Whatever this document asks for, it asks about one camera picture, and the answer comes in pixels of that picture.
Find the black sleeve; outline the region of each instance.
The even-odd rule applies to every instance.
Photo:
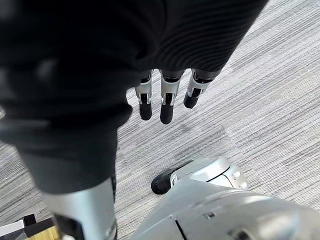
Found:
[[[154,68],[221,70],[266,2],[0,1],[0,140],[43,192],[101,183],[132,111],[126,90]]]
[[[0,6],[0,139],[16,146],[43,192],[75,192],[115,174],[117,129],[132,112],[126,90],[144,71],[134,63],[162,26],[109,2]],[[162,3],[153,4],[161,15]]]

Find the striped carpet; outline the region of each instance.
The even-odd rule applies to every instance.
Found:
[[[271,0],[198,105],[160,122],[160,75],[153,74],[153,116],[142,121],[133,89],[130,120],[119,129],[116,212],[128,239],[161,196],[153,177],[187,160],[226,156],[252,191],[320,210],[320,2]],[[50,216],[13,147],[0,143],[0,225]]]

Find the ribbed black fabric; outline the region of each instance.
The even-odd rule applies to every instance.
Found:
[[[125,98],[150,69],[220,70],[266,0],[8,0],[0,139],[44,192],[113,176]]]

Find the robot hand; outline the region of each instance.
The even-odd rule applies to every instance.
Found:
[[[161,112],[160,120],[163,124],[169,124],[174,114],[174,104],[178,94],[180,80],[185,70],[166,71],[161,73]],[[184,96],[184,106],[192,109],[201,94],[203,94],[209,84],[218,76],[219,71],[204,71],[192,69],[192,74]],[[135,87],[135,93],[139,101],[139,112],[143,120],[147,121],[152,116],[151,96],[152,96],[152,73],[150,70],[141,80],[139,86]]]

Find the black fingertip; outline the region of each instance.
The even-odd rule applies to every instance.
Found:
[[[153,179],[151,189],[155,194],[165,194],[170,190],[170,177],[174,171],[174,169],[168,169]]]
[[[152,108],[151,103],[150,104],[139,104],[139,110],[140,110],[140,116],[142,120],[149,120],[152,116]]]
[[[185,93],[183,104],[186,108],[192,109],[198,102],[198,97],[189,96],[188,93]]]
[[[160,120],[163,124],[169,124],[174,115],[174,106],[161,105]]]

